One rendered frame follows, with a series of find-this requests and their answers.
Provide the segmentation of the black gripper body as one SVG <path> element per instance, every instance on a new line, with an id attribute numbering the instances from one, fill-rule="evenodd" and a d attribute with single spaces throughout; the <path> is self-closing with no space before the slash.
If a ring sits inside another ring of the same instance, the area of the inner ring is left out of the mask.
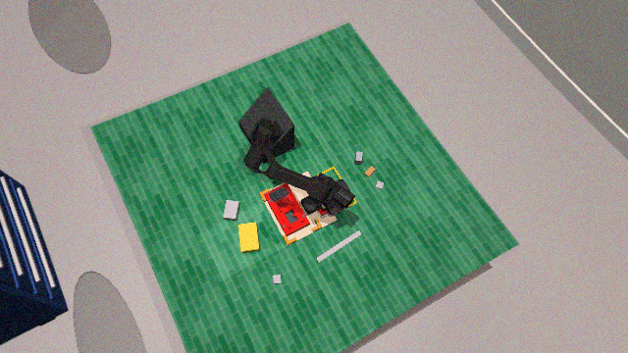
<path id="1" fill-rule="evenodd" d="M 342 187 L 344 187 L 348 191 L 350 191 L 349 187 L 347 186 L 347 184 L 345 183 L 345 181 L 343 179 L 338 180 L 337 184 L 342 186 Z M 320 207 L 321 204 L 322 204 L 322 202 L 316 201 L 315 199 L 312 200 L 312 198 L 310 196 L 307 196 L 307 197 L 301 199 L 301 205 L 303 206 L 304 210 L 306 211 L 306 213 L 308 215 L 316 212 L 317 208 Z"/>

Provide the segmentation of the yellow rectangular block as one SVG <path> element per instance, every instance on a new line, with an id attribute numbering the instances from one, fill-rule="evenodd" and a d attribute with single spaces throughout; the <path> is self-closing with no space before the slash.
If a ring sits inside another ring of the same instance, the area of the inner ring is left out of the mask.
<path id="1" fill-rule="evenodd" d="M 260 250 L 256 222 L 241 224 L 238 225 L 238 227 L 241 252 L 245 253 Z"/>

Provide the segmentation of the orange flat block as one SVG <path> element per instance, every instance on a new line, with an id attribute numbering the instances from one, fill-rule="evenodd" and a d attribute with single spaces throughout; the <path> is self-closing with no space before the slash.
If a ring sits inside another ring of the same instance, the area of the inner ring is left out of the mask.
<path id="1" fill-rule="evenodd" d="M 375 170 L 376 169 L 371 166 L 364 174 L 369 177 Z"/>

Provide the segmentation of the light grey flat bar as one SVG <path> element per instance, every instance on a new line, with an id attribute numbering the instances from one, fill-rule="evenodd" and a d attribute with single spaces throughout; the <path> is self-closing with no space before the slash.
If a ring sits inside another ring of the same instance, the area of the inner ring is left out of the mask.
<path id="1" fill-rule="evenodd" d="M 362 234 L 362 233 L 358 230 L 357 232 L 355 232 L 354 234 L 352 234 L 351 236 L 349 236 L 345 240 L 341 241 L 340 243 L 338 243 L 337 245 L 335 245 L 334 247 L 332 247 L 331 249 L 329 249 L 328 251 L 323 253 L 322 255 L 318 256 L 316 259 L 318 260 L 318 262 L 322 261 L 323 259 L 325 259 L 326 257 L 331 255 L 332 253 L 334 253 L 337 250 L 339 250 L 340 248 L 342 248 L 345 244 L 347 244 L 348 242 L 350 242 L 351 240 L 353 240 L 354 238 L 356 238 L 360 234 Z"/>

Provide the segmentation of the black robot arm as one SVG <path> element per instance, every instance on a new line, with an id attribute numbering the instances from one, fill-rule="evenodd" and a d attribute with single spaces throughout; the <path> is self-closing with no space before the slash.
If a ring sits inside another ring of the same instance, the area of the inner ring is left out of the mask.
<path id="1" fill-rule="evenodd" d="M 262 118 L 252 134 L 253 143 L 244 158 L 244 164 L 256 174 L 264 174 L 270 179 L 277 179 L 297 188 L 305 190 L 310 197 L 322 202 L 330 215 L 335 215 L 344 208 L 347 208 L 355 195 L 349 192 L 337 182 L 321 173 L 318 176 L 304 176 L 276 162 L 273 153 L 265 147 L 271 139 L 276 142 L 284 133 L 278 123 Z M 266 172 L 260 171 L 259 167 L 267 157 L 270 166 Z"/>

